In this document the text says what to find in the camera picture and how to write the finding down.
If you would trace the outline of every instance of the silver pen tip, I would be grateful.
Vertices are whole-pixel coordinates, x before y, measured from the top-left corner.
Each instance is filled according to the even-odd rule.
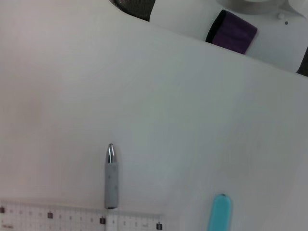
[[[114,163],[114,162],[117,162],[116,153],[115,153],[114,145],[110,143],[108,145],[108,150],[106,154],[106,163]]]

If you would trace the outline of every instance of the blue plastic handle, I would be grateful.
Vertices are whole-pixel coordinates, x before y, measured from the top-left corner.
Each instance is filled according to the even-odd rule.
[[[225,194],[214,198],[207,231],[228,231],[231,217],[231,200]]]

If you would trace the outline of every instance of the white ruler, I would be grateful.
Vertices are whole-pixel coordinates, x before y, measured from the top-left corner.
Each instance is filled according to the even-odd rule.
[[[0,201],[2,231],[155,231],[159,215]]]

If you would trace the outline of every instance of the purple object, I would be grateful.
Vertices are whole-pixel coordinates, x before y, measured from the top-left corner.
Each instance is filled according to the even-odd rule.
[[[231,12],[222,10],[212,25],[206,41],[245,54],[257,28]]]

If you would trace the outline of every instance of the turquoise object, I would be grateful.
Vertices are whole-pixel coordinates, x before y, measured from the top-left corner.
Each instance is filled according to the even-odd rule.
[[[231,200],[225,194],[214,198],[207,231],[228,231],[231,219]]]

